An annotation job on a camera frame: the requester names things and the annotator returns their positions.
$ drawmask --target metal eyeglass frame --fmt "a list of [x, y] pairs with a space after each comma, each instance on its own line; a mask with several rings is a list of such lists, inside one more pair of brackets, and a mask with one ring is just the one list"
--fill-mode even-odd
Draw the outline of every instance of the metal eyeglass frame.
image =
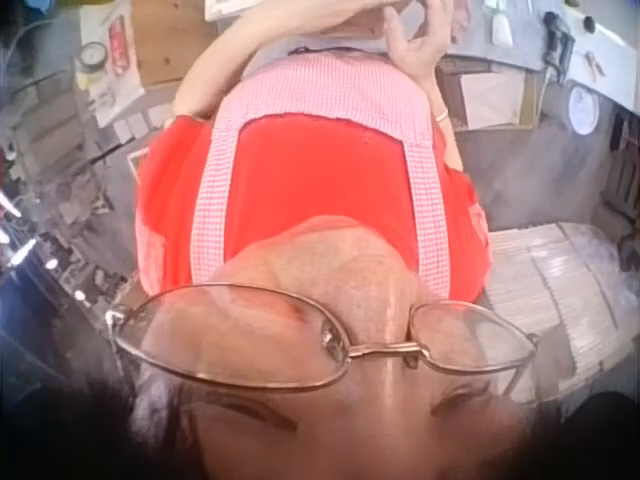
[[[325, 322], [329, 322], [328, 325], [327, 324], [323, 325], [323, 331], [327, 332], [326, 328], [328, 327], [329, 329], [332, 329], [332, 331], [329, 333], [338, 334], [339, 341], [341, 342], [341, 344], [338, 346], [341, 348], [341, 351], [344, 352], [344, 355], [343, 355], [343, 358], [336, 361], [337, 362], [341, 361], [342, 364], [339, 366], [339, 368], [336, 370], [336, 372], [332, 376], [322, 381], [306, 382], [306, 383], [303, 383], [303, 382], [229, 383], [229, 382], [221, 382], [204, 373], [193, 372], [186, 369], [170, 366], [164, 363], [162, 360], [152, 355], [149, 355], [148, 353], [142, 351], [140, 348], [128, 343], [126, 340], [120, 337], [120, 333], [122, 332], [124, 326], [132, 319], [135, 319], [137, 315], [143, 312], [148, 305], [152, 304], [158, 298], [168, 296], [171, 293], [174, 293], [176, 291], [181, 291], [181, 290], [186, 290], [191, 288], [201, 288], [201, 287], [205, 287], [205, 288], [206, 287], [232, 287], [232, 288], [250, 289], [250, 290], [255, 290], [260, 292], [273, 293], [280, 296], [284, 296], [290, 300], [295, 300], [297, 302], [301, 302], [310, 307], [313, 307], [325, 317]], [[201, 383], [201, 384], [215, 386], [215, 387], [225, 387], [225, 388], [250, 390], [250, 391], [277, 391], [281, 393], [309, 392], [309, 391], [318, 390], [324, 387], [328, 387], [340, 381], [340, 379], [342, 379], [346, 375], [347, 371], [349, 370], [352, 360], [355, 360], [357, 358], [376, 355], [376, 356], [402, 357], [403, 359], [405, 359], [406, 364], [410, 368], [418, 367], [418, 362], [415, 361], [416, 359], [422, 360], [429, 368], [433, 369], [434, 371], [447, 374], [447, 375], [454, 375], [454, 376], [481, 376], [481, 375], [502, 373], [509, 370], [515, 370], [515, 374], [512, 380], [509, 382], [509, 384], [505, 388], [505, 391], [502, 393], [502, 395], [509, 395], [512, 392], [515, 385], [520, 380], [520, 378], [522, 377], [522, 375], [524, 374], [524, 372], [526, 371], [527, 367], [531, 364], [531, 362], [535, 358], [536, 353], [538, 351], [539, 337], [537, 335], [525, 333], [524, 331], [522, 331], [512, 323], [502, 319], [495, 312], [492, 312], [491, 310], [488, 310], [484, 307], [480, 307], [478, 305], [474, 305], [466, 302], [441, 300], [441, 301], [436, 301], [431, 303], [420, 304], [411, 308], [411, 311], [409, 313], [409, 335], [411, 338], [417, 338], [417, 335], [414, 333], [415, 332], [414, 320], [416, 317], [416, 313], [424, 308], [429, 308], [433, 306], [459, 306], [459, 307], [471, 308], [478, 312], [481, 312], [487, 315], [488, 318], [490, 318], [492, 321], [499, 324], [503, 328], [510, 330], [516, 337], [519, 338], [519, 340], [523, 342], [523, 344], [526, 344], [529, 346], [530, 351], [527, 355], [510, 362], [504, 362], [504, 363], [500, 363], [492, 366], [486, 366], [486, 367], [461, 368], [453, 365], [447, 365], [434, 360], [429, 348], [426, 345], [422, 345], [415, 341], [393, 343], [393, 344], [371, 343], [371, 344], [364, 344], [364, 345], [353, 345], [353, 342], [349, 337], [347, 330], [342, 325], [342, 322], [335, 315], [333, 315], [329, 310], [327, 310], [325, 307], [323, 307], [316, 301], [294, 294], [294, 293], [286, 292], [283, 290], [277, 290], [277, 289], [272, 289], [267, 287], [260, 287], [256, 285], [248, 285], [248, 284], [241, 284], [241, 283], [215, 282], [215, 283], [203, 283], [203, 284], [197, 284], [197, 285], [190, 285], [187, 287], [176, 288], [176, 289], [169, 290], [151, 297], [150, 299], [146, 300], [142, 305], [140, 305], [134, 310], [126, 310], [122, 307], [114, 307], [113, 309], [107, 312], [105, 318], [106, 318], [107, 327], [109, 330], [109, 340], [111, 343], [111, 348], [115, 355], [116, 363], [118, 365], [118, 369], [120, 370], [120, 374], [123, 375], [123, 377], [125, 378], [127, 377], [127, 375], [122, 366], [123, 364], [122, 364], [122, 358], [120, 356], [120, 350], [124, 350], [125, 352], [137, 358], [138, 360], [146, 364], [149, 364], [165, 373], [169, 373], [183, 380], [187, 380], [191, 382]]]

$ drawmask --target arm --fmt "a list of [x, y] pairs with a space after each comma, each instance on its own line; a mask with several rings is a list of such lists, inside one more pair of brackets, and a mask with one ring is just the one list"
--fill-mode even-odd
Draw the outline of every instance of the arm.
[[209, 119], [238, 83], [247, 63], [267, 42], [277, 38], [267, 22], [240, 17], [193, 64], [178, 88], [173, 114]]
[[[447, 106], [436, 82], [435, 68], [451, 45], [454, 2], [421, 1], [424, 1], [428, 15], [420, 28], [420, 31], [426, 32], [423, 37], [407, 40], [398, 14], [391, 8], [385, 8], [385, 36], [389, 57], [400, 70], [420, 85], [429, 98], [433, 117], [439, 118], [447, 113]], [[448, 115], [439, 124], [447, 142], [445, 163], [455, 170], [463, 170], [453, 125]]]
[[[444, 103], [444, 99], [442, 98], [442, 93], [440, 92], [440, 88], [438, 87], [438, 83], [434, 79], [424, 80], [419, 82], [420, 87], [427, 94], [427, 98], [429, 99], [429, 103], [431, 104], [431, 112], [433, 113], [434, 118], [438, 118], [444, 113], [446, 113], [447, 105]], [[462, 164], [462, 157], [460, 156], [460, 150], [458, 150], [458, 144], [456, 142], [456, 136], [453, 131], [453, 125], [451, 124], [451, 119], [449, 115], [445, 117], [444, 120], [438, 123], [440, 125], [440, 129], [444, 134], [444, 138], [447, 142], [447, 149], [444, 155], [444, 163], [447, 164], [449, 168], [453, 168], [454, 170], [464, 171], [464, 165]]]
[[397, 0], [262, 0], [196, 60], [178, 88], [173, 113], [209, 119], [255, 53], [288, 35], [334, 27], [366, 8]]

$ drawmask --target eyeglasses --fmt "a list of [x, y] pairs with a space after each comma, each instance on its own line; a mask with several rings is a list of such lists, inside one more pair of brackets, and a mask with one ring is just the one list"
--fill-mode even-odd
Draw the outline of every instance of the eyeglasses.
[[537, 337], [468, 303], [411, 308], [406, 341], [354, 344], [344, 323], [316, 301], [252, 285], [210, 283], [157, 295], [132, 312], [107, 314], [122, 351], [166, 373], [217, 387], [306, 392], [343, 378], [354, 360], [396, 356], [453, 376], [492, 376], [495, 392], [528, 401]]

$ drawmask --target black hair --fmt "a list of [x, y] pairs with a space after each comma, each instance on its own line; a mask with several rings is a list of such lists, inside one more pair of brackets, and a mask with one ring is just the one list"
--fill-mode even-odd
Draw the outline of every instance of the black hair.
[[640, 472], [640, 405], [622, 394], [597, 394], [565, 419], [559, 405], [544, 405], [531, 427], [504, 480], [617, 480]]
[[0, 478], [206, 478], [173, 438], [135, 435], [133, 406], [124, 389], [105, 382], [35, 390], [0, 419]]
[[[204, 480], [199, 459], [175, 441], [173, 405], [165, 438], [152, 442], [133, 433], [133, 400], [117, 386], [41, 388], [0, 419], [0, 478]], [[639, 471], [639, 453], [638, 404], [601, 394], [564, 421], [559, 409], [538, 409], [522, 444], [482, 478], [627, 478]]]

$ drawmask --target eyebrow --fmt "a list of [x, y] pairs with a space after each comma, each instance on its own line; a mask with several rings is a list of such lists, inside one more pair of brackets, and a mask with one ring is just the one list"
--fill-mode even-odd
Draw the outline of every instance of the eyebrow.
[[[298, 423], [295, 420], [276, 410], [266, 402], [257, 400], [255, 398], [242, 396], [236, 393], [221, 392], [214, 387], [196, 386], [196, 389], [200, 389], [204, 393], [204, 395], [197, 395], [195, 397], [195, 401], [187, 400], [186, 405], [199, 402], [204, 404], [213, 404], [222, 408], [226, 408], [238, 414], [254, 418], [256, 421], [264, 421], [265, 423], [268, 423], [271, 426], [287, 433], [296, 433], [298, 431]], [[193, 387], [187, 388], [187, 390], [189, 391], [189, 393], [194, 391]], [[260, 413], [266, 412], [267, 414], [257, 417], [254, 415], [250, 415], [246, 411], [243, 411], [242, 408], [233, 408], [234, 406], [246, 406], [249, 409], [256, 407], [255, 410], [260, 410]]]

